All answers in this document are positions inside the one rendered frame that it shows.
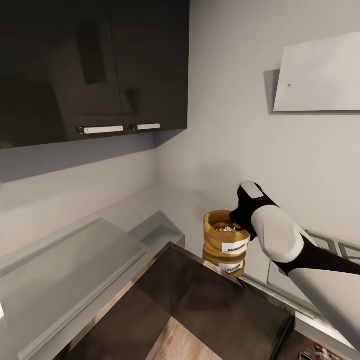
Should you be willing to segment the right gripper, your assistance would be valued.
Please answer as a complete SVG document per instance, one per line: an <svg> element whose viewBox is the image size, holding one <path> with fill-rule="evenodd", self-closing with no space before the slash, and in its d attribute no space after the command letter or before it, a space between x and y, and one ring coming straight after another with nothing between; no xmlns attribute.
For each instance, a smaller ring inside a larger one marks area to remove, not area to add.
<svg viewBox="0 0 360 360"><path fill-rule="evenodd" d="M255 228L253 227L252 222L250 221L249 217L246 215L241 214L238 209L235 209L230 214L230 221L233 224L237 222L240 226L242 226L248 233L250 233L250 240L254 240L257 237L257 233Z"/></svg>

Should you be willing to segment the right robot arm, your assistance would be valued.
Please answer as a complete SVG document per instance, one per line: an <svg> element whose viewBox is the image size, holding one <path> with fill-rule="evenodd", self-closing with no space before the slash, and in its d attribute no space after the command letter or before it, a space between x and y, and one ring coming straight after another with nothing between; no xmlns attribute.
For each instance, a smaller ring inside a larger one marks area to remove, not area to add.
<svg viewBox="0 0 360 360"><path fill-rule="evenodd" d="M253 181L237 190L237 222L360 354L360 265L319 248Z"/></svg>

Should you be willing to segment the popcorn bag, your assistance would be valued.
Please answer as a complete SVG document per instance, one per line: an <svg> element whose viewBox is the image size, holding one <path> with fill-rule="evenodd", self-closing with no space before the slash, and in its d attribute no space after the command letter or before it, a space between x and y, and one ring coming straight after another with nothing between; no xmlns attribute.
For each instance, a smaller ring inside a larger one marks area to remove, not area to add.
<svg viewBox="0 0 360 360"><path fill-rule="evenodd" d="M231 212L231 210L219 209L204 216L203 249L216 258L236 258L242 256L248 249L251 234L238 222L231 222Z"/></svg>

